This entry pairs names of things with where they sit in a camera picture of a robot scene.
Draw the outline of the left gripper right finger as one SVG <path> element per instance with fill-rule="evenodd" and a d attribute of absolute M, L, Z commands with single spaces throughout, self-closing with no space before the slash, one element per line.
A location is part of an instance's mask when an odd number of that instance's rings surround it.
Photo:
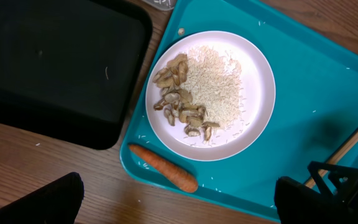
<path fill-rule="evenodd" d="M 358 223 L 358 169 L 311 162 L 318 191 L 290 177 L 276 181 L 274 202 L 282 223 Z"/>

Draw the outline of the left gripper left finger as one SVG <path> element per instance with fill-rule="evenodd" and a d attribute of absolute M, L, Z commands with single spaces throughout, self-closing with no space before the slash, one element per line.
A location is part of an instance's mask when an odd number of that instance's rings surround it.
<path fill-rule="evenodd" d="M 71 172 L 0 208 L 0 223 L 74 224 L 84 195 L 80 174 Z"/>

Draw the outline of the wooden chopstick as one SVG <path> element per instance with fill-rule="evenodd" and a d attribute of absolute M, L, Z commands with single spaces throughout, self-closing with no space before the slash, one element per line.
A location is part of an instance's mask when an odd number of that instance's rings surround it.
<path fill-rule="evenodd" d="M 336 165 L 358 143 L 358 128 L 341 144 L 341 146 L 324 162 Z"/>

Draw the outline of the white round plate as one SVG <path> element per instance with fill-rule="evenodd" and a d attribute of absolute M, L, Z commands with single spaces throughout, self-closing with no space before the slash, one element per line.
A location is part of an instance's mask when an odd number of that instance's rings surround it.
<path fill-rule="evenodd" d="M 218 161 L 242 152 L 262 134 L 273 112 L 276 88 L 267 59 L 253 43 L 237 34 L 216 30 L 192 34 L 173 44 L 158 59 L 151 74 L 155 75 L 177 54 L 204 45 L 222 57 L 238 60 L 241 65 L 239 117 L 227 128 L 216 131 L 210 142 L 205 143 L 201 137 L 187 137 L 184 124 L 170 126 L 163 113 L 153 109 L 159 100 L 159 91 L 152 81 L 147 83 L 145 107 L 152 130 L 164 147 L 194 161 Z"/>

